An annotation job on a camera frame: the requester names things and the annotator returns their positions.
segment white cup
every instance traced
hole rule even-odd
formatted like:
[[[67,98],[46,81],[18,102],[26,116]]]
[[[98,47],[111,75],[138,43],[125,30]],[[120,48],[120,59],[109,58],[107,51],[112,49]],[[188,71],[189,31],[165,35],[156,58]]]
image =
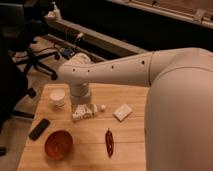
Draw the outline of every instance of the white cup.
[[[50,93],[50,99],[56,107],[65,105],[65,91],[62,89],[55,89]]]

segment white sponge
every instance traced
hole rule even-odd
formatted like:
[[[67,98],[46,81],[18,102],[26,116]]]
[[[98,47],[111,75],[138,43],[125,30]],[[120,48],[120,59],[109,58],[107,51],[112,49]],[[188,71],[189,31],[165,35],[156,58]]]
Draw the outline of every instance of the white sponge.
[[[113,115],[121,122],[123,121],[130,113],[132,113],[132,108],[127,104],[121,105],[115,110]]]

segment wooden tabletop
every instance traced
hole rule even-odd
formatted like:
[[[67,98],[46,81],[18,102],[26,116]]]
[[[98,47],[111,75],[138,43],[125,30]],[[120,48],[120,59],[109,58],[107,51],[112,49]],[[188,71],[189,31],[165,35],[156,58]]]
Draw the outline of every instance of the wooden tabletop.
[[[54,107],[49,99],[53,89],[66,91],[66,103]],[[106,105],[106,111],[94,118],[72,122],[70,90],[66,84],[47,84],[37,106],[31,130],[42,118],[50,125],[36,141],[27,139],[18,171],[145,171],[144,107],[147,88],[107,84],[90,84],[92,103]],[[122,104],[133,113],[123,122],[112,115]],[[114,153],[108,157],[105,133],[110,128],[114,137]],[[49,159],[44,152],[47,137],[56,130],[67,130],[74,141],[73,151],[61,161]]]

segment chair wheel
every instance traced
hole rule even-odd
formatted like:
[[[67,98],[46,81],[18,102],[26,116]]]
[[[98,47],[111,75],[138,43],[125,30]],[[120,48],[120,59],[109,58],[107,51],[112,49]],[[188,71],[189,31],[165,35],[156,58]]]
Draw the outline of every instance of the chair wheel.
[[[34,90],[33,88],[29,88],[27,94],[28,94],[31,98],[33,98],[33,97],[36,96],[36,92],[35,92],[35,90]]]
[[[58,53],[55,54],[55,59],[59,60],[60,59],[60,55]]]
[[[52,80],[57,80],[57,78],[58,78],[58,75],[57,75],[57,74],[52,74],[52,75],[51,75],[51,79],[52,79]]]

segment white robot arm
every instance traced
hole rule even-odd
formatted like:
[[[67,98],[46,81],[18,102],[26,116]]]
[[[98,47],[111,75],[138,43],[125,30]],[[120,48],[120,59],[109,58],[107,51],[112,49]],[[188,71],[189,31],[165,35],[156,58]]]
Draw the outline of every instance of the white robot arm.
[[[164,50],[92,64],[77,54],[59,69],[72,102],[89,100],[88,83],[150,86],[145,111],[147,171],[213,170],[213,54]]]

